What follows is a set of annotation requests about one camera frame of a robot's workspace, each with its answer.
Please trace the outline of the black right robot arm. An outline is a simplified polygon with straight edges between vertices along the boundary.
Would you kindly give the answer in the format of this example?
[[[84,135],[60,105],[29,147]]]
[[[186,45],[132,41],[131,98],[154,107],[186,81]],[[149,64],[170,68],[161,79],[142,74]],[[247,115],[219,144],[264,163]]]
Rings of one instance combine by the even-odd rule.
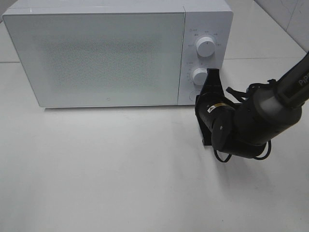
[[[215,154],[264,160],[271,140],[296,124],[309,98],[309,58],[303,57],[279,80],[250,84],[245,92],[230,87],[225,96],[218,69],[208,69],[196,96],[195,115],[204,146]]]

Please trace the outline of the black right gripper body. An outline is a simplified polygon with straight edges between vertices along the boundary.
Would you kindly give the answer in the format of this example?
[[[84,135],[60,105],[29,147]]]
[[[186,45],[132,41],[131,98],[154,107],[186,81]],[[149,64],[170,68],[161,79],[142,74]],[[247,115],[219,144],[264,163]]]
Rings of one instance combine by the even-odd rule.
[[[235,108],[222,93],[201,91],[197,96],[195,114],[202,134],[203,145],[235,147],[233,117]]]

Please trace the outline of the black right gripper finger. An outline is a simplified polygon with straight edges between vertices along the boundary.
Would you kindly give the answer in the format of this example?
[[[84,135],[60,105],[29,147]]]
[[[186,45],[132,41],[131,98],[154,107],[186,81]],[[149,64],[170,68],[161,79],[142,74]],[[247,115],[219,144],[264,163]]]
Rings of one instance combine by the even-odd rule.
[[[223,87],[220,80],[220,70],[207,69],[208,76],[202,88],[202,93],[222,93]]]

